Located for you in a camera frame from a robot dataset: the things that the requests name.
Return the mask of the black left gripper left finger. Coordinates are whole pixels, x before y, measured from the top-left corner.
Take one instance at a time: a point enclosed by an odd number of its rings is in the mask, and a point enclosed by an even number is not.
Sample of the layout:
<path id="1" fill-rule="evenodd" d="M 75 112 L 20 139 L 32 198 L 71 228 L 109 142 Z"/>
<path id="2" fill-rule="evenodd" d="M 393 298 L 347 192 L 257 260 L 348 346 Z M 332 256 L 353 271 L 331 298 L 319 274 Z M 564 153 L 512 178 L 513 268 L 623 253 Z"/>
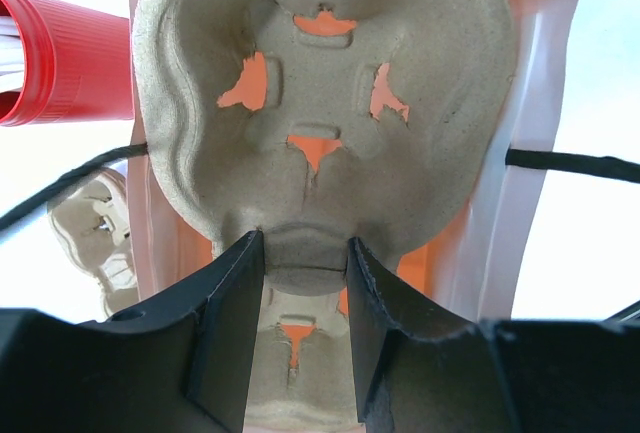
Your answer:
<path id="1" fill-rule="evenodd" d="M 263 236 L 104 322 L 1 313 L 5 432 L 239 432 L 264 278 Z"/>

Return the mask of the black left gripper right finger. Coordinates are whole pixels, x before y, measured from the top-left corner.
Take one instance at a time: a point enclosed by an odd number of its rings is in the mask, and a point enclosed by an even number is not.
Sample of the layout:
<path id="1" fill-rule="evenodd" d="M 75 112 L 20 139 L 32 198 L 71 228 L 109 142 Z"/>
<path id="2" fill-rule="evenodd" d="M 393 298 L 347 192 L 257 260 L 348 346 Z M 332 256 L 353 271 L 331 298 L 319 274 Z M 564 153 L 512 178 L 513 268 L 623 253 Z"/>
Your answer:
<path id="1" fill-rule="evenodd" d="M 368 431 L 638 430 L 637 322 L 470 322 L 356 238 L 346 279 L 357 416 Z"/>

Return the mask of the orange paper bag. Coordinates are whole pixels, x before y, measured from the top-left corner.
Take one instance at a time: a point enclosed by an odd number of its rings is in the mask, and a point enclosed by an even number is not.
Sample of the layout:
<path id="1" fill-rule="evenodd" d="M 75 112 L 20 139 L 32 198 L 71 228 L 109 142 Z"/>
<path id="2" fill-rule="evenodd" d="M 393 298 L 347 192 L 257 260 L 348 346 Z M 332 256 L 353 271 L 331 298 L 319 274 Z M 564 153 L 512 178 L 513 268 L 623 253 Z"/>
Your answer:
<path id="1" fill-rule="evenodd" d="M 472 192 L 469 198 L 467 199 L 467 201 L 470 198 L 474 197 L 475 195 L 488 193 L 490 191 L 489 178 L 492 173 L 505 174 L 508 171 L 514 171 L 514 172 L 560 171 L 560 172 L 592 175 L 592 176 L 601 177 L 601 178 L 611 178 L 611 179 L 623 180 L 628 182 L 637 182 L 639 179 L 638 166 L 634 163 L 626 162 L 617 158 L 593 157 L 593 156 L 577 155 L 577 154 L 571 154 L 571 153 L 559 153 L 559 152 L 553 152 L 553 151 L 523 149 L 523 148 L 518 148 L 512 145 L 505 145 L 505 146 L 498 145 L 496 140 L 496 135 L 499 128 L 499 123 L 504 118 L 507 108 L 511 105 L 511 103 L 515 99 L 521 97 L 525 90 L 525 80 L 522 78 L 522 73 L 526 69 L 526 64 L 522 61 L 520 54 L 521 54 L 523 45 L 526 43 L 526 37 L 523 31 L 521 30 L 521 28 L 519 27 L 519 25 L 516 23 L 510 2 L 509 0 L 507 1 L 509 4 L 512 20 L 513 20 L 514 31 L 516 33 L 516 38 L 517 38 L 516 66 L 515 66 L 514 73 L 511 77 L 509 91 L 505 97 L 505 101 L 502 106 L 494 134 L 491 138 L 490 144 L 484 156 L 483 163 L 481 165 L 481 169 L 479 171 L 479 174 L 476 178 L 476 182 L 473 186 Z M 134 16 L 132 19 L 132 34 L 133 34 L 133 22 L 134 22 L 135 12 L 137 9 L 137 4 L 138 4 L 138 0 L 135 0 L 135 10 L 134 10 Z M 137 111 L 141 118 L 142 128 L 144 130 L 144 124 L 142 121 L 142 115 L 141 115 L 140 105 L 139 105 L 134 61 L 133 61 L 133 39 L 132 39 L 132 66 L 133 66 L 133 72 L 134 72 L 134 92 L 135 92 L 134 101 L 137 106 Z M 41 206 L 47 205 L 48 202 L 54 199 L 60 199 L 67 196 L 69 193 L 72 192 L 73 189 L 75 189 L 75 187 L 79 186 L 81 182 L 85 180 L 89 180 L 90 177 L 96 175 L 100 170 L 102 170 L 109 163 L 120 160 L 120 159 L 132 160 L 136 158 L 144 158 L 148 167 L 151 169 L 154 175 L 154 172 L 151 166 L 150 156 L 149 156 L 149 146 L 146 140 L 146 133 L 145 133 L 145 140 L 143 143 L 134 144 L 127 147 L 116 148 L 94 159 L 89 160 L 79 168 L 68 172 L 53 184 L 45 187 L 43 190 L 36 193 L 28 200 L 24 201 L 20 205 L 10 210 L 8 213 L 6 213 L 2 217 L 2 220 L 1 220 L 2 235 L 6 237 L 11 236 L 14 233 L 15 229 L 19 227 L 24 222 L 25 219 L 31 216 Z M 448 226 L 454 223 L 457 214 L 445 228 L 447 228 Z M 258 229 L 250 230 L 246 232 L 244 235 L 252 231 L 258 231 L 263 236 L 264 264 L 265 264 L 265 271 L 264 271 L 264 278 L 263 278 L 263 290 L 264 290 L 265 275 L 266 275 L 264 235 L 262 231 Z M 359 237 L 350 238 L 347 244 L 347 260 L 348 260 L 349 243 L 352 239 L 355 239 L 355 238 L 363 242 L 363 240 L 360 239 Z M 377 258 L 374 252 L 364 242 L 363 244 Z M 214 253 L 213 261 L 216 260 L 220 255 L 222 255 L 226 250 L 224 250 L 220 254 L 215 254 L 213 251 Z M 398 277 L 396 273 L 397 267 L 395 269 L 389 269 L 386 266 L 384 267 Z M 339 311 L 346 317 L 348 322 L 349 351 L 351 355 L 351 367 L 352 367 L 352 375 L 353 375 L 346 269 L 347 269 L 347 262 L 346 262 L 346 268 L 345 268 L 345 288 L 340 293 L 338 308 L 339 308 Z M 154 295 L 166 290 L 167 288 L 180 282 L 181 280 L 166 283 L 163 287 L 159 288 Z M 466 275 L 466 286 L 462 289 L 454 290 L 451 300 L 445 300 L 441 298 L 430 298 L 425 294 L 419 291 L 418 292 L 423 294 L 427 298 L 431 299 L 432 301 L 434 301 L 441 307 L 445 308 L 446 310 L 462 317 L 467 321 L 476 323 L 483 320 L 508 320 L 503 317 L 503 307 L 501 305 L 501 300 L 505 296 L 507 285 L 508 283 L 505 278 L 499 277 L 492 280 L 488 279 L 484 274 L 484 272 L 482 271 L 481 267 L 475 266 Z M 625 310 L 623 310 L 622 312 L 620 312 L 619 314 L 607 320 L 635 321 L 639 325 L 639 309 L 637 306 L 630 306 Z M 355 401 L 356 401 L 354 375 L 353 375 L 352 384 L 354 388 L 354 395 L 355 395 Z M 358 419 L 357 404 L 356 404 L 356 419 L 357 419 L 357 424 L 354 428 L 351 428 L 346 431 L 338 431 L 338 432 L 355 432 L 355 431 L 370 432 L 367 430 L 365 424 Z"/>

